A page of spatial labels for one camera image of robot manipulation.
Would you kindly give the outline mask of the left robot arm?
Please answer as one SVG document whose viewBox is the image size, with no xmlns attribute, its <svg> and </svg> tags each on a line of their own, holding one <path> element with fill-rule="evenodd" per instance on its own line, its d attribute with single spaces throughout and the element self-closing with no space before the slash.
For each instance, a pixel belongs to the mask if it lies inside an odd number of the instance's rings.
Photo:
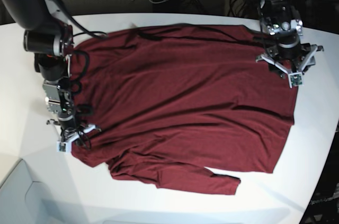
<svg viewBox="0 0 339 224">
<path fill-rule="evenodd" d="M 258 12 L 260 32 L 265 30 L 273 43 L 262 39 L 264 52 L 256 62 L 266 62 L 273 72 L 289 80 L 290 87 L 302 85 L 304 74 L 316 64 L 315 54 L 323 51 L 323 46 L 301 43 L 303 22 L 289 0 L 260 0 Z"/>
</svg>

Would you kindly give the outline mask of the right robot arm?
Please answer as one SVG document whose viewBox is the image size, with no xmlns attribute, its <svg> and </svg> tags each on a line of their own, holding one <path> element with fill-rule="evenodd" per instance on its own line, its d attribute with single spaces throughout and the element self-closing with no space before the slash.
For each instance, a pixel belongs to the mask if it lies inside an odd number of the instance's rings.
<svg viewBox="0 0 339 224">
<path fill-rule="evenodd" d="M 24 50 L 34 53 L 34 68 L 44 79 L 47 109 L 56 116 L 47 124 L 61 129 L 58 152 L 69 153 L 72 145 L 89 150 L 91 141 L 87 135 L 100 131 L 100 127 L 82 119 L 93 113 L 90 105 L 74 103 L 75 95 L 82 91 L 81 79 L 87 73 L 90 57 L 87 52 L 74 49 L 73 27 L 97 39 L 108 35 L 84 28 L 61 0 L 1 1 L 12 19 L 24 28 Z"/>
</svg>

